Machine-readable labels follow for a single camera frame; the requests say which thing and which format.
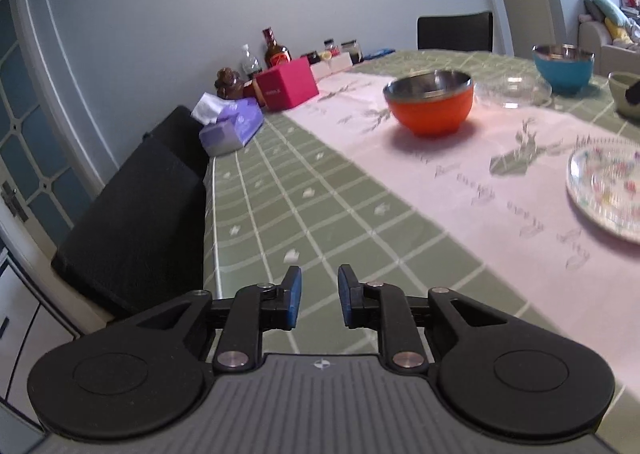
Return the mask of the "amber liquor bottle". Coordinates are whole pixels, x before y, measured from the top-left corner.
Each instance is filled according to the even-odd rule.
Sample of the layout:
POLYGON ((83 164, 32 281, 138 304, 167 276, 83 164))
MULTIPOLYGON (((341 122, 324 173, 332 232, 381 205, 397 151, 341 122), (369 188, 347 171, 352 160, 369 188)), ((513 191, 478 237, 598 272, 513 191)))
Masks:
POLYGON ((271 28, 263 29, 262 35, 266 42, 265 61, 269 69, 292 61, 290 51, 277 41, 271 28))

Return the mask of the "large patterned glass plate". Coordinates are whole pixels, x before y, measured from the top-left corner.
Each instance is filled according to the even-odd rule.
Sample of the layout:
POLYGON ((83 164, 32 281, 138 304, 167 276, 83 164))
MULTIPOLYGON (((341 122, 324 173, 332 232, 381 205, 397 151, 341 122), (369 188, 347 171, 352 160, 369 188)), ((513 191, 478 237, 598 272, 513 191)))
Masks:
POLYGON ((639 243, 639 147, 591 142, 568 159, 566 191, 574 206, 602 230, 639 243))

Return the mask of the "dark jar left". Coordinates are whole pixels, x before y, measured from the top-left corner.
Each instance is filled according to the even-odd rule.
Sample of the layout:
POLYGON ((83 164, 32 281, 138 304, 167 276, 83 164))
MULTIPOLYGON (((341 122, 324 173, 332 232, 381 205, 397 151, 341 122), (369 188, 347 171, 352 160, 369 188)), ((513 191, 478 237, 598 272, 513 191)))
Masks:
POLYGON ((310 51, 308 54, 304 54, 304 57, 307 59, 308 63, 313 66, 316 63, 321 61, 321 57, 317 51, 310 51))

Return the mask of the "blue steel bowl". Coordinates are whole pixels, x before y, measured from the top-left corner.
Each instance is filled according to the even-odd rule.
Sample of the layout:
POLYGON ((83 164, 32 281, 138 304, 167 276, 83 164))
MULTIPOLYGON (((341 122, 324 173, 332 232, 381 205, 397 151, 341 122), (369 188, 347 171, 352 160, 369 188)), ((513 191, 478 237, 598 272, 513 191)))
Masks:
POLYGON ((591 80, 592 52, 567 44, 535 45, 532 56, 537 71, 555 94, 576 95, 591 80))

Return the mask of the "white condiment tray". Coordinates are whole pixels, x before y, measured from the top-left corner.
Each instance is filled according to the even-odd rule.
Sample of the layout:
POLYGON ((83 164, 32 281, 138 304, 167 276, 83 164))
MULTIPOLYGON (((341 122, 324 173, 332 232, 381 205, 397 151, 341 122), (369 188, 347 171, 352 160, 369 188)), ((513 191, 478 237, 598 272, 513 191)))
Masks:
POLYGON ((310 70, 316 82, 323 80, 335 73, 344 72, 352 67, 352 58, 349 54, 339 54, 332 56, 329 60, 311 64, 310 70))

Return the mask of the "purple tissue box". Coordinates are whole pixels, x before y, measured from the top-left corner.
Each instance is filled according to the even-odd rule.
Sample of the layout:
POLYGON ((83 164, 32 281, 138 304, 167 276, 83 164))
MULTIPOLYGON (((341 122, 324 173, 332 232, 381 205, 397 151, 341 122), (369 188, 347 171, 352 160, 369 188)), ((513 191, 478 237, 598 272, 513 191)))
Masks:
POLYGON ((264 122, 255 98, 226 100, 208 92, 195 104, 191 116, 203 125, 198 138, 210 157, 245 148, 264 122))

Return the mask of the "black chair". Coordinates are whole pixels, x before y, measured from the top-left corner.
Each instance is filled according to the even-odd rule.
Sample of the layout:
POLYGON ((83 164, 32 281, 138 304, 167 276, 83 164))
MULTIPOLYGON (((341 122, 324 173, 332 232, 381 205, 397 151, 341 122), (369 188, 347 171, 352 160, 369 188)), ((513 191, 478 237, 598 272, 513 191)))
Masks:
POLYGON ((209 157, 149 137, 68 233, 51 266, 124 319, 201 289, 209 157))
POLYGON ((160 141, 203 180, 209 165, 209 155, 200 140, 203 128, 187 107, 178 106, 160 124, 145 133, 143 139, 154 138, 160 141))
POLYGON ((491 11, 460 16, 420 17, 416 22, 419 50, 491 51, 494 14, 491 11))

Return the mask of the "brown ceramic jar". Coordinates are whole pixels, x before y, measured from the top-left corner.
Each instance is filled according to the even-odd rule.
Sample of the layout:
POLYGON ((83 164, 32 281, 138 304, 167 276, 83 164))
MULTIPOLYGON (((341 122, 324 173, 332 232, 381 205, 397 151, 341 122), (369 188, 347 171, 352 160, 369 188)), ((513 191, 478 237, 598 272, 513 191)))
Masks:
POLYGON ((219 69, 214 85, 216 94, 221 99, 238 100, 244 96, 245 81, 231 68, 219 69))

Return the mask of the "black chair near left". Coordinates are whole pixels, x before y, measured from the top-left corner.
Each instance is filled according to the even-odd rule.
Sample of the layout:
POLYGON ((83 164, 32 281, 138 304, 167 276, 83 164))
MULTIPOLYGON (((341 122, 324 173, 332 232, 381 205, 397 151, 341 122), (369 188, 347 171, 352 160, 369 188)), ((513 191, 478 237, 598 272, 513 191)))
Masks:
POLYGON ((124 319, 201 289, 209 157, 149 137, 68 233, 51 266, 124 319))

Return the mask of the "small red-label bottle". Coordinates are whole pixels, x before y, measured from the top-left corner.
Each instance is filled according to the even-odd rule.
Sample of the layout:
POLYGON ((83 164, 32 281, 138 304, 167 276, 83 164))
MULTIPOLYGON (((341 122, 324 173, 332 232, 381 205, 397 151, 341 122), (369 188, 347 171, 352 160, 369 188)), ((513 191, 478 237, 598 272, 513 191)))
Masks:
POLYGON ((326 51, 329 51, 332 57, 338 56, 341 53, 340 48, 338 48, 333 38, 329 38, 323 42, 324 47, 326 47, 326 51))

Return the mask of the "black chair far left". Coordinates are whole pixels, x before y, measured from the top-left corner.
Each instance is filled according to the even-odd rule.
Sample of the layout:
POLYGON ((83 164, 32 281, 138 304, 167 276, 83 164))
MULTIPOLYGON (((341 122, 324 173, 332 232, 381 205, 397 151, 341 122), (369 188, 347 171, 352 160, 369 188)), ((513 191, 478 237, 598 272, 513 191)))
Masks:
POLYGON ((203 180, 209 165, 209 155, 200 140, 203 128, 187 107, 178 106, 160 124, 145 133, 143 139, 154 138, 160 141, 203 180))

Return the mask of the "orange steel bowl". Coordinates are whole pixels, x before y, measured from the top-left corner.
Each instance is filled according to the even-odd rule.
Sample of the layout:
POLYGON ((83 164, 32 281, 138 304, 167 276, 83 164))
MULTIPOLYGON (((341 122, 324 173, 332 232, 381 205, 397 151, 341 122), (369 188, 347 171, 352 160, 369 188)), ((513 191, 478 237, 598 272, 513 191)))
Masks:
POLYGON ((455 133, 468 118, 474 86, 462 71, 434 70, 391 81, 383 96, 396 121, 414 136, 440 137, 455 133))

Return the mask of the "dark jar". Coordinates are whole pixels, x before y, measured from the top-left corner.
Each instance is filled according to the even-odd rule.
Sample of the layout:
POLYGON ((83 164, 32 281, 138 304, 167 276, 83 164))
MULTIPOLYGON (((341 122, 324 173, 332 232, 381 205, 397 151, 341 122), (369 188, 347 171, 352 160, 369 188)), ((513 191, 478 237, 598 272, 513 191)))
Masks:
POLYGON ((341 51, 343 51, 344 54, 349 55, 350 60, 352 60, 352 64, 358 64, 363 60, 358 40, 349 40, 348 42, 342 43, 341 51))
POLYGON ((316 63, 321 61, 321 57, 317 51, 310 51, 308 54, 304 54, 304 57, 307 59, 308 63, 313 66, 316 63))

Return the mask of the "green checked tablecloth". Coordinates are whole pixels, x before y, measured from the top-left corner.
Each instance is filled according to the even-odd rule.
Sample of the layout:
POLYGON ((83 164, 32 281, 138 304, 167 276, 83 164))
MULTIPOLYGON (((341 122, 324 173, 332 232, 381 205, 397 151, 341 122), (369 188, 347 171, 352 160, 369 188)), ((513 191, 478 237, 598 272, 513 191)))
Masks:
MULTIPOLYGON (((348 73, 381 77, 385 86, 394 77, 435 69, 464 71, 477 84, 536 73, 528 60, 445 50, 399 51, 348 73)), ((600 77, 593 78, 582 96, 558 97, 537 109, 572 115, 607 131, 613 142, 639 139, 638 125, 615 113, 600 77)), ((350 331, 343 324, 336 286, 336 271, 343 263, 363 281, 390 282, 418 296, 433 286, 446 286, 555 331, 521 317, 522 302, 512 289, 436 222, 295 123, 292 110, 267 116, 244 150, 215 159, 210 176, 207 287, 230 297, 244 285, 279 280, 289 266, 303 271, 296 329, 269 333, 267 349, 374 350, 371 332, 350 331)), ((620 452, 638 451, 639 388, 629 391, 616 377, 612 408, 600 434, 620 452)))

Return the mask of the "green ceramic bowl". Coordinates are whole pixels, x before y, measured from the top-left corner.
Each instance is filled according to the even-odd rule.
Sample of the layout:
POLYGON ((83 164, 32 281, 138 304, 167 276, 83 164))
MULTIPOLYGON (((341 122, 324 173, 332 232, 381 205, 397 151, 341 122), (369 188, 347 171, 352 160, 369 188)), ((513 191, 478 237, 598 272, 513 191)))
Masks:
POLYGON ((638 104, 629 103, 626 92, 634 84, 638 83, 639 76, 628 72, 612 72, 608 74, 608 88, 614 100, 615 110, 626 118, 639 119, 638 104))

